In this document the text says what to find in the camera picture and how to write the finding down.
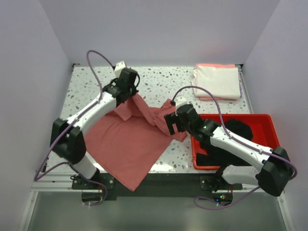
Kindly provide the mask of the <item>pink polo shirt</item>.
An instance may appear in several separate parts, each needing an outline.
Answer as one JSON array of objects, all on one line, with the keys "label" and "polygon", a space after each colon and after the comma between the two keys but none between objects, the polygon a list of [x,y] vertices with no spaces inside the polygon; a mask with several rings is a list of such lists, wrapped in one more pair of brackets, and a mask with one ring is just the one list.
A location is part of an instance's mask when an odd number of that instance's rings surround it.
[{"label": "pink polo shirt", "polygon": [[175,111],[170,100],[150,107],[136,94],[103,116],[85,136],[88,153],[132,192],[173,140],[183,142],[185,132],[170,135],[164,116]]}]

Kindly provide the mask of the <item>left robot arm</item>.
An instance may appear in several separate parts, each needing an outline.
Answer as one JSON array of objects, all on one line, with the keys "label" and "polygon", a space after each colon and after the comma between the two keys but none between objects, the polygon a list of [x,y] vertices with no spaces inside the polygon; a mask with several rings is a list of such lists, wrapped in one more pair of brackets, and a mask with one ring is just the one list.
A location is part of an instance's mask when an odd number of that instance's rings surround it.
[{"label": "left robot arm", "polygon": [[137,71],[122,68],[91,103],[66,120],[56,119],[52,125],[51,150],[83,176],[82,182],[89,189],[99,185],[100,177],[99,170],[86,156],[85,135],[103,116],[138,92],[135,80],[140,80]]}]

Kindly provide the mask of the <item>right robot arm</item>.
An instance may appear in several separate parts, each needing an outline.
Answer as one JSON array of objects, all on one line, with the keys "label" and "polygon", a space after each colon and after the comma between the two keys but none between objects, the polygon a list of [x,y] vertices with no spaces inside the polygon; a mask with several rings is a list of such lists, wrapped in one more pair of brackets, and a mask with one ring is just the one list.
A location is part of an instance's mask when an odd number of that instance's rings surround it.
[{"label": "right robot arm", "polygon": [[254,143],[231,132],[223,121],[202,119],[192,104],[172,101],[171,105],[175,111],[164,116],[170,134],[188,132],[202,146],[220,148],[248,163],[247,166],[221,167],[214,177],[218,188],[249,184],[272,196],[280,196],[287,183],[297,176],[297,169],[284,148],[272,149]]}]

